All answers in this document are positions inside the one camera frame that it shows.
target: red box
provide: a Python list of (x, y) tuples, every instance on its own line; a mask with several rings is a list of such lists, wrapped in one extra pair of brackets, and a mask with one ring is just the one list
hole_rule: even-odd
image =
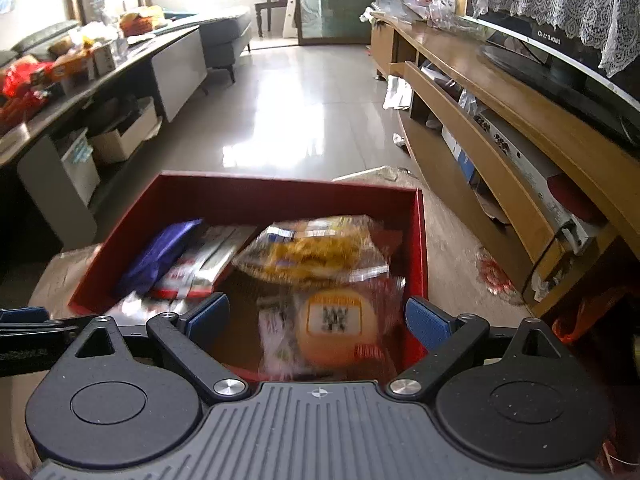
[[(426, 238), (420, 190), (163, 172), (102, 245), (71, 298), (70, 307), (81, 315), (103, 314), (111, 308), (116, 303), (111, 293), (120, 276), (156, 234), (174, 222), (204, 218), (212, 225), (263, 228), (282, 220), (360, 214), (381, 221), (386, 229), (402, 231), (402, 247), (393, 274), (406, 278), (405, 300), (414, 295), (426, 298)], [(406, 335), (402, 360), (408, 366), (424, 355), (424, 349)]]

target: sofa leg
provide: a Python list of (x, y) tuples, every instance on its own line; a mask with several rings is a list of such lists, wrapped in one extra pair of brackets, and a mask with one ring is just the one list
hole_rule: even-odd
[(236, 74), (234, 74), (234, 66), (233, 65), (229, 65), (226, 67), (226, 69), (229, 72), (229, 77), (231, 78), (231, 83), (235, 83), (236, 82)]

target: gray ribbed plate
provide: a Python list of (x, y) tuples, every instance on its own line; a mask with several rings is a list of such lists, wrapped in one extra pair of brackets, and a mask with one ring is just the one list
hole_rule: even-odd
[(602, 478), (589, 465), (525, 474), (475, 462), (440, 436), (423, 407), (393, 402), (375, 384), (364, 382), (267, 383), (250, 399), (213, 407), (187, 443), (151, 463), (89, 473), (48, 462), (34, 480), (88, 476), (113, 480)]

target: wooden tv cabinet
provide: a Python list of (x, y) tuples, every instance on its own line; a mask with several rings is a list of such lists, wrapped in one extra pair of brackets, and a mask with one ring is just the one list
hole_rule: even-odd
[[(596, 240), (575, 256), (555, 240), (536, 271), (546, 279), (574, 258), (562, 281), (536, 303), (536, 316), (588, 295), (606, 273), (640, 258), (640, 163), (578, 117), (546, 99), (478, 52), (478, 41), (424, 23), (399, 22), (374, 13), (371, 55), (379, 75), (406, 79), (414, 94), (408, 112), (400, 112), (411, 156), (422, 179), (456, 213), (520, 288), (555, 227), (547, 220), (534, 189), (479, 125), (420, 71), (429, 60), (524, 134), (559, 166), (607, 218)], [(511, 222), (490, 220), (451, 156), (439, 132), (425, 126), (429, 112), (445, 124), (473, 161)]]

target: red bag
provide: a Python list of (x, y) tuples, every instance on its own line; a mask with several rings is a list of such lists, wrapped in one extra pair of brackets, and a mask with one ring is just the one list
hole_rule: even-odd
[(53, 67), (52, 62), (20, 63), (11, 65), (4, 77), (2, 93), (9, 98), (22, 97), (31, 87), (31, 74), (41, 68), (50, 70), (51, 67)]

